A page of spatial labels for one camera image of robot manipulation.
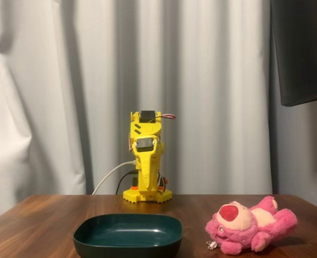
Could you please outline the yellow gripper black servo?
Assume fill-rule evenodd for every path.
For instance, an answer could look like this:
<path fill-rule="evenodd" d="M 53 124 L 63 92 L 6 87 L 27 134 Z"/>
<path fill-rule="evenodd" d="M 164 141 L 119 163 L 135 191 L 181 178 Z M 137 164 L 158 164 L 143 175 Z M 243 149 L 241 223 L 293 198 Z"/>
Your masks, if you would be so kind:
<path fill-rule="evenodd" d="M 158 156 L 143 160 L 136 158 L 136 169 L 138 174 L 138 189 L 140 192 L 155 192 L 157 190 L 157 171 L 161 167 L 161 156 L 164 152 L 164 143 L 157 142 L 157 137 L 146 136 L 136 138 L 132 144 L 132 152 L 135 156 L 155 155 L 158 150 Z"/>

